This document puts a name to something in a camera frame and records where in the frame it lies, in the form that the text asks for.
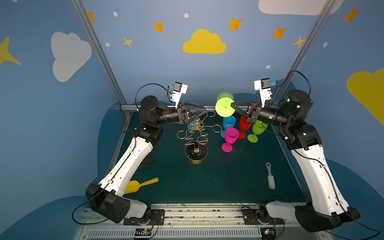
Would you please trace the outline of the green wine glass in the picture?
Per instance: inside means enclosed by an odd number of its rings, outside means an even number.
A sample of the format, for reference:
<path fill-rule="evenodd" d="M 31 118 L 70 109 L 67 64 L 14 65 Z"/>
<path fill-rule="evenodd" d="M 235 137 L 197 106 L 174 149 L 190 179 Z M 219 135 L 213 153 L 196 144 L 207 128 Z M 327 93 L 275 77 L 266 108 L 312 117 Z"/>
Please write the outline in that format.
<path fill-rule="evenodd" d="M 235 109 L 231 104 L 235 102 L 233 94 L 230 92 L 221 92 L 217 97 L 215 110 L 217 114 L 223 118 L 230 117 L 234 114 Z"/>
<path fill-rule="evenodd" d="M 257 122 L 252 127 L 252 134 L 248 135 L 247 139 L 251 143 L 256 143 L 259 138 L 258 135 L 261 135 L 268 127 L 268 124 L 257 120 Z"/>

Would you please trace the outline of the red wine glass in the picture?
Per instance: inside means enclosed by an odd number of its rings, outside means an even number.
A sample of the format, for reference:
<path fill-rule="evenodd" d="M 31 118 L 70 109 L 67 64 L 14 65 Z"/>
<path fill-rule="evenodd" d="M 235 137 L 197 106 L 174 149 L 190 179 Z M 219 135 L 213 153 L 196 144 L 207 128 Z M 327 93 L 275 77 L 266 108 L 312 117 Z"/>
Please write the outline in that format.
<path fill-rule="evenodd" d="M 245 131 L 252 126 L 251 123 L 248 123 L 248 120 L 241 116 L 239 121 L 239 139 L 244 139 L 246 137 Z"/>

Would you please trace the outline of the pink wine glass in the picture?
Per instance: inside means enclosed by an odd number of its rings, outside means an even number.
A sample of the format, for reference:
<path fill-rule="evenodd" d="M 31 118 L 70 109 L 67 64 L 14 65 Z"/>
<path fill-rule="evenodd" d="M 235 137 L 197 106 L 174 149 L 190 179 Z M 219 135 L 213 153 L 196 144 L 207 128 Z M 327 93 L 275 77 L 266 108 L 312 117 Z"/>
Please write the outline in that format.
<path fill-rule="evenodd" d="M 226 129 L 224 134 L 225 143 L 222 144 L 222 150 L 226 153 L 230 153 L 233 150 L 232 144 L 237 141 L 239 135 L 239 131 L 235 128 Z"/>

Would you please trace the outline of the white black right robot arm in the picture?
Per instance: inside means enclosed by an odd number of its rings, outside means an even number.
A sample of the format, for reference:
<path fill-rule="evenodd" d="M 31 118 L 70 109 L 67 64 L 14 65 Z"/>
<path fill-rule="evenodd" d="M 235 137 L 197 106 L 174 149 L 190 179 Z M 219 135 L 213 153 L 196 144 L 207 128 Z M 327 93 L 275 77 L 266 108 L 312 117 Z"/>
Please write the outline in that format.
<path fill-rule="evenodd" d="M 307 232 L 332 230 L 361 217 L 342 196 L 324 155 L 318 131 L 305 118 L 313 101 L 301 90 L 290 90 L 277 107 L 258 102 L 234 102 L 231 107 L 249 123 L 261 121 L 279 128 L 279 134 L 298 162 L 310 191 L 308 203 L 273 201 L 263 206 L 263 217 L 295 221 Z"/>

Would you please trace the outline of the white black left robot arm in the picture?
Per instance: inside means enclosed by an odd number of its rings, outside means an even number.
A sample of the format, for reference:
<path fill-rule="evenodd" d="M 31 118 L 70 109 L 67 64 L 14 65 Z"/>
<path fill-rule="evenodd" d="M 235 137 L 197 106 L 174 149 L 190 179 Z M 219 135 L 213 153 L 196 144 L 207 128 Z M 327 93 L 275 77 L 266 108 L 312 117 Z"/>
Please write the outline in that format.
<path fill-rule="evenodd" d="M 120 223 L 124 218 L 147 221 L 150 206 L 123 197 L 128 183 L 144 158 L 159 142 L 164 133 L 163 124 L 189 124 L 206 112 L 207 109 L 200 105 L 184 103 L 168 107 L 160 104 L 155 96 L 143 98 L 139 107 L 142 120 L 126 152 L 97 185 L 90 184 L 86 189 L 92 210 L 114 223 Z"/>

